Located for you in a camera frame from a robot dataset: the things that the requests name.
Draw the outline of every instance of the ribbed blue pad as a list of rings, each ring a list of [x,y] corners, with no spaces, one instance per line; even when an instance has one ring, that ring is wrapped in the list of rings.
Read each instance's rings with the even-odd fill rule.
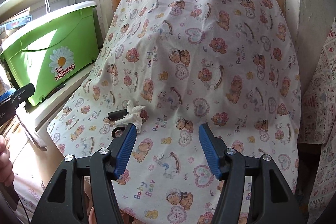
[[[135,140],[137,138],[137,128],[133,125],[126,136],[122,147],[117,154],[117,162],[115,164],[114,174],[118,178],[120,177],[126,169],[129,157],[132,153]]]
[[[3,100],[7,99],[7,97],[9,97],[11,94],[13,94],[16,91],[15,88],[11,88],[10,90],[6,91],[4,94],[2,94],[0,96],[0,102],[2,102]]]
[[[221,171],[219,170],[219,157],[202,125],[198,128],[198,137],[211,173],[219,179],[221,176]]]

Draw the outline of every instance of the daisy flower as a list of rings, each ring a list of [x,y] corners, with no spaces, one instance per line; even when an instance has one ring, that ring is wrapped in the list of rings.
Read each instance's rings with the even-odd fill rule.
[[[51,73],[55,73],[57,76],[56,68],[62,67],[63,69],[68,68],[74,63],[74,53],[68,49],[68,47],[61,47],[53,51],[50,55],[52,62],[49,64],[51,68]]]

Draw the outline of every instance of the crumpled white tissue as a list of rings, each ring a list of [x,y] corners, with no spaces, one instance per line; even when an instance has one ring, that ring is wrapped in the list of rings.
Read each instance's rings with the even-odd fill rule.
[[[127,112],[128,114],[125,118],[115,121],[115,126],[126,126],[128,123],[132,123],[136,127],[136,132],[141,132],[142,126],[142,118],[140,117],[141,110],[143,110],[145,106],[134,106],[132,100],[128,100],[127,102]]]

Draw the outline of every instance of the pink patterned clothing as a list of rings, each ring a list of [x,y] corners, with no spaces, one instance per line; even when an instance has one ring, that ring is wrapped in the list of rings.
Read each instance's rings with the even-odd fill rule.
[[[223,183],[209,170],[199,125],[243,155],[270,154],[294,191],[299,95],[276,0],[121,0],[94,69],[48,133],[64,155],[89,156],[112,140],[108,112],[129,99],[146,106],[113,184],[120,209],[145,223],[208,223]]]

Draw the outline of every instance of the yellow flower center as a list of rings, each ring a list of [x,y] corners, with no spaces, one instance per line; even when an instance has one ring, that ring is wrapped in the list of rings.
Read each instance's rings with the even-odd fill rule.
[[[66,61],[65,57],[61,56],[61,57],[58,59],[57,63],[58,63],[59,66],[62,67],[62,66],[65,65],[65,61]]]

